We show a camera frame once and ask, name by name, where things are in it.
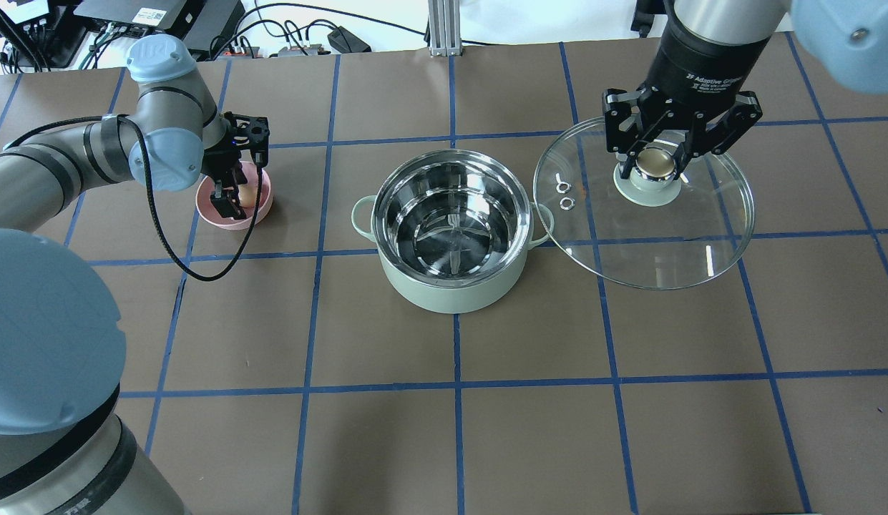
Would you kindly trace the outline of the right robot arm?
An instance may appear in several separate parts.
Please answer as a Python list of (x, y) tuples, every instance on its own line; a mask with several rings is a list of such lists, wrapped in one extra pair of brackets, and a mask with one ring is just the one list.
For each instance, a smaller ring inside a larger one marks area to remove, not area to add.
[(888, 1), (639, 1), (631, 29), (645, 38), (666, 16), (648, 74), (631, 92), (602, 97), (606, 149), (616, 177), (645, 172), (648, 146), (683, 133), (660, 180), (676, 180), (692, 159), (721, 155), (762, 118), (743, 88), (784, 17), (801, 45), (842, 86), (888, 94)]

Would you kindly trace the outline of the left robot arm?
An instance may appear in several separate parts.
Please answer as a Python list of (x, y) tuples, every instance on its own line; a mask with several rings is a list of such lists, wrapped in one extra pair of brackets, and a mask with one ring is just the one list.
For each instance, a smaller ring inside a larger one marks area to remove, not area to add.
[(96, 270), (38, 234), (82, 193), (136, 180), (168, 257), (155, 193), (212, 180), (219, 215), (256, 224), (238, 186), (250, 154), (258, 188), (269, 121), (218, 108), (181, 39), (153, 34), (127, 50), (135, 114), (34, 128), (0, 152), (0, 514), (188, 514), (117, 414), (127, 344)]

